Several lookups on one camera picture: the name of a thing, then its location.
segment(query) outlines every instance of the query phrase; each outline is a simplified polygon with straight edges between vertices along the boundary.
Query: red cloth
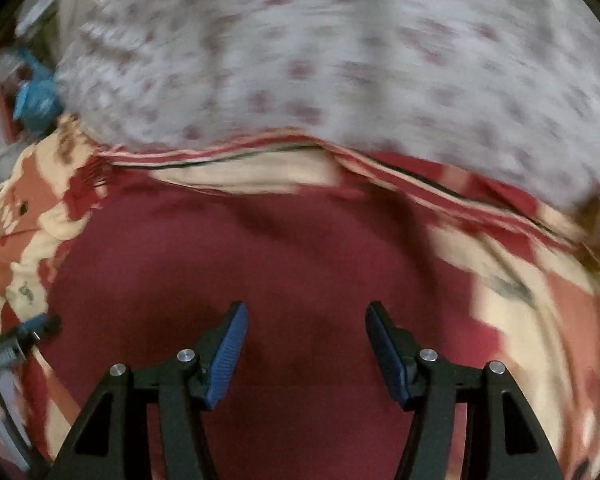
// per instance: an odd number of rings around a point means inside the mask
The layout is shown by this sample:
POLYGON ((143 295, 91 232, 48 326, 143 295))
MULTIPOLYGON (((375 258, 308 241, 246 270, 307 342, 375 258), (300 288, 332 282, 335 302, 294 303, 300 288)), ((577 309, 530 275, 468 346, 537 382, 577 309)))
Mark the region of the red cloth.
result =
POLYGON ((345 199, 129 184, 58 272, 48 303, 64 332, 44 357, 84 404, 113 363, 161 362, 244 300, 234 381, 204 418, 221 478, 392 478, 409 418, 382 382, 365 307, 381 300, 463 364, 483 366, 498 337, 468 313, 473 275, 432 254, 433 213, 359 187, 345 199))

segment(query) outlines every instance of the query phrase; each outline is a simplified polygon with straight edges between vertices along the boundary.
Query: metal pin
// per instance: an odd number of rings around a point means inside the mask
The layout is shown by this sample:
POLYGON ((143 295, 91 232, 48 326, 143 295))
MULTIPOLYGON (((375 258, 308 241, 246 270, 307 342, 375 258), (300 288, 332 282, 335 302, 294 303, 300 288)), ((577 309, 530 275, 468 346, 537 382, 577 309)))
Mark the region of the metal pin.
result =
POLYGON ((494 374, 502 375, 507 370, 507 367, 500 361, 491 361, 489 363, 489 370, 494 374))
POLYGON ((118 363, 117 365, 113 365, 111 368, 109 368, 109 375, 114 377, 120 377, 120 375, 123 375, 125 372, 126 366, 122 363, 118 363))
POLYGON ((432 363, 438 358, 438 352, 432 350, 431 348, 423 348, 420 350, 420 357, 423 361, 428 361, 432 363))
POLYGON ((184 350, 180 350, 177 355, 178 361, 180 361, 181 363, 189 363, 190 361, 193 361, 195 356, 196 353, 191 348, 185 348, 184 350))

